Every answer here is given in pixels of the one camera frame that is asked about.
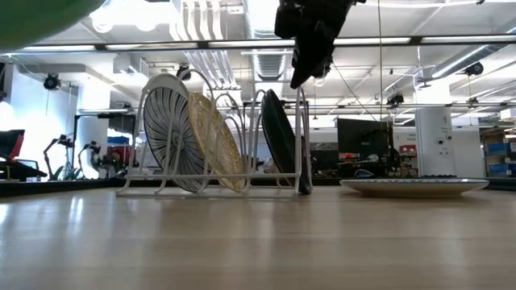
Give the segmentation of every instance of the dish rack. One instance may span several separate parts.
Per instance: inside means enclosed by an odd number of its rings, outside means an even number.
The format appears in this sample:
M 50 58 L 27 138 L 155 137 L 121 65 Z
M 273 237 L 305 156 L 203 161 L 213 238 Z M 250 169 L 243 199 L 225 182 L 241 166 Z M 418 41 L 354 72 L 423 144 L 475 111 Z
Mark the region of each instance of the dish rack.
M 258 149 L 258 137 L 259 137 L 259 127 L 260 127 L 260 120 L 262 118 L 262 114 L 258 115 L 258 118 L 256 120 L 255 124 L 255 112 L 256 112 L 256 103 L 258 97 L 263 94 L 265 95 L 266 92 L 264 90 L 258 90 L 254 94 L 252 98 L 251 108 L 250 108 L 250 124 L 248 128 L 246 127 L 245 122 L 245 111 L 246 108 L 243 108 L 243 111 L 240 110 L 238 103 L 229 95 L 229 93 L 222 93 L 218 95 L 217 97 L 214 96 L 214 90 L 213 87 L 210 85 L 210 82 L 207 80 L 206 76 L 204 76 L 201 72 L 199 72 L 196 69 L 188 69 L 184 71 L 180 76 L 179 80 L 182 80 L 183 76 L 187 73 L 197 73 L 207 84 L 210 94 L 211 94 L 211 112 L 208 120 L 211 120 L 213 117 L 213 114 L 215 110 L 217 109 L 217 101 L 221 97 L 228 97 L 231 101 L 232 105 L 236 108 L 236 114 L 237 117 L 240 120 L 240 123 L 242 126 L 240 127 L 238 122 L 232 117 L 232 116 L 224 116 L 223 121 L 230 120 L 235 124 L 236 130 L 238 132 L 239 136 L 239 144 L 240 144 L 240 155 L 243 161 L 243 164 L 245 166 L 244 174 L 235 174 L 235 175 L 217 175 L 214 174 L 214 170 L 209 173 L 209 164 L 208 164 L 208 158 L 205 158 L 204 163 L 204 174 L 202 175 L 180 175 L 177 174 L 177 165 L 179 163 L 179 159 L 181 158 L 181 155 L 179 154 L 181 152 L 181 146 L 177 146 L 177 153 L 176 153 L 176 159 L 175 164 L 173 166 L 173 170 L 169 171 L 169 157 L 170 157 L 170 147 L 171 142 L 167 142 L 167 148 L 166 148 L 166 159 L 165 166 L 163 166 L 163 173 L 160 175 L 142 175 L 143 167 L 144 167 L 144 157 L 146 155 L 148 148 L 148 142 L 144 144 L 144 152 L 142 154 L 142 160 L 139 162 L 139 167 L 134 168 L 133 164 L 135 161 L 135 155 L 136 155 L 136 137 L 139 136 L 139 129 L 140 125 L 143 121 L 143 109 L 144 109 L 144 101 L 147 99 L 147 97 L 150 94 L 150 89 L 147 87 L 144 88 L 144 91 L 142 92 L 142 97 L 139 101 L 139 107 L 138 107 L 138 113 L 137 118 L 135 121 L 135 131 L 133 133 L 133 139 L 132 139 L 132 148 L 131 148 L 131 158 L 129 162 L 129 168 L 127 170 L 127 176 L 126 176 L 126 183 L 125 185 L 116 191 L 116 197 L 133 197 L 133 198 L 172 198 L 172 199 L 253 199 L 253 200 L 292 200 L 298 198 L 298 192 L 299 192 L 299 183 L 300 178 L 302 174 L 302 121 L 304 123 L 303 126 L 303 133 L 305 135 L 304 142 L 306 146 L 306 166 L 307 166 L 307 175 L 310 181 L 310 187 L 313 187 L 312 185 L 312 179 L 311 179 L 311 163 L 310 163 L 310 124 L 309 124 L 309 118 L 308 118 L 308 105 L 306 102 L 306 96 L 302 88 L 299 88 L 297 91 L 296 96 L 296 105 L 295 105 L 295 172 L 293 173 L 257 173 L 255 172 L 256 167 L 256 160 L 257 160 L 257 149 Z M 208 131 L 210 130 L 210 125 L 208 126 L 208 130 L 206 132 L 206 139 L 208 138 Z M 171 126 L 169 125 L 169 136 L 168 140 L 171 140 Z M 183 138 L 183 131 L 181 131 L 179 139 L 181 140 Z M 218 180 L 221 178 L 241 178 L 245 179 L 246 185 L 243 191 L 240 193 L 207 193 L 206 189 L 208 188 L 208 184 L 210 180 Z M 294 187 L 283 187 L 280 184 L 281 179 L 285 178 L 294 178 L 295 179 L 295 185 Z M 163 193 L 163 190 L 165 189 L 165 185 L 167 181 L 169 180 L 181 180 L 181 179 L 201 179 L 203 181 L 202 187 L 200 190 L 198 190 L 195 193 Z M 256 190 L 258 188 L 257 186 L 251 185 L 252 179 L 276 179 L 276 186 L 273 187 L 264 187 L 260 186 L 260 189 L 277 189 L 275 191 L 275 194 L 257 194 L 260 190 Z M 129 193 L 131 182 L 133 180 L 160 180 L 160 186 L 155 189 L 149 190 L 149 192 L 142 192 L 141 190 L 138 190 L 137 193 Z M 222 185 L 211 185 L 216 187 L 222 187 Z

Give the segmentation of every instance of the table surface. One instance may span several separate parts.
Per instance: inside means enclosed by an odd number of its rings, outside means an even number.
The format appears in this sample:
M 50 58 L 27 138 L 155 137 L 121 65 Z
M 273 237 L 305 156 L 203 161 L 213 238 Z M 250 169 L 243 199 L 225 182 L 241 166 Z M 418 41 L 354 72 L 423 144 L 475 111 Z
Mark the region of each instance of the table surface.
M 514 289 L 514 273 L 514 193 L 0 200 L 0 289 Z

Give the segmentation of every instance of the gold plate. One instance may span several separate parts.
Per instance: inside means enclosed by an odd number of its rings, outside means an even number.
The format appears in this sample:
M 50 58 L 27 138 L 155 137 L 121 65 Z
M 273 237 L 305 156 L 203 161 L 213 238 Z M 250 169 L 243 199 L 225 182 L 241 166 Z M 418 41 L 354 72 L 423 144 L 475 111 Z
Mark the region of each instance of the gold plate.
M 210 168 L 218 175 L 244 174 L 239 148 L 229 127 L 223 121 L 223 116 L 217 110 L 211 113 L 211 101 L 200 93 L 191 93 L 188 100 L 188 115 L 193 136 L 201 153 L 208 159 Z M 218 146 L 215 148 L 218 135 Z M 235 192 L 241 192 L 245 188 L 245 179 L 221 178 L 219 181 Z

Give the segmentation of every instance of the plate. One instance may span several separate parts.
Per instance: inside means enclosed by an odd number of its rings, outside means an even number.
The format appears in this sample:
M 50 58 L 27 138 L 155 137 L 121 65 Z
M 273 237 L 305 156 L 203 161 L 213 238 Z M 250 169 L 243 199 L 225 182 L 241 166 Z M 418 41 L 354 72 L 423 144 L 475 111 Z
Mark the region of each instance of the plate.
M 164 170 L 166 165 L 169 123 L 172 117 L 169 174 L 176 162 L 177 148 L 181 146 L 177 174 L 202 175 L 204 158 L 195 140 L 188 115 L 188 90 L 175 76 L 160 74 L 153 77 L 144 89 L 149 92 L 144 107 L 144 127 L 148 145 L 156 162 Z M 192 193 L 202 187 L 202 179 L 173 179 L 182 189 Z
M 364 197 L 459 197 L 462 193 L 483 189 L 487 180 L 476 179 L 374 179 L 341 180 Z
M 2 0 L 0 52 L 26 47 L 55 35 L 97 10 L 106 0 Z
M 212 113 L 211 101 L 200 93 L 191 93 L 188 100 L 189 119 L 192 132 L 204 158 L 208 159 L 210 168 L 219 175 L 244 174 L 239 148 L 223 116 L 215 110 Z M 221 178 L 219 181 L 235 192 L 245 189 L 245 179 Z
M 289 119 L 283 110 L 280 100 L 271 89 L 261 101 L 262 127 L 268 149 L 271 151 L 274 163 L 282 173 L 295 173 L 295 143 L 296 136 L 293 133 Z M 306 156 L 305 144 L 302 142 L 302 154 Z M 302 173 L 299 179 L 299 193 L 311 194 L 310 180 L 306 158 L 302 157 Z M 294 187 L 295 178 L 287 178 L 290 186 Z

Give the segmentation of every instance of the black monitor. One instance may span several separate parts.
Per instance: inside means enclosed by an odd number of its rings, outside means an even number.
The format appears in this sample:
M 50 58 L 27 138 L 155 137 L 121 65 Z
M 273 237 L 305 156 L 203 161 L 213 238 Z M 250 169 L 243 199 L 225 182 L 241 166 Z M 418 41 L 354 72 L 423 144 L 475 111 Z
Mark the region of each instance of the black monitor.
M 363 158 L 369 155 L 389 153 L 392 131 L 387 122 L 340 118 L 337 122 L 340 153 L 357 153 Z
M 9 156 L 16 147 L 18 137 L 24 134 L 25 130 L 0 131 L 0 153 Z

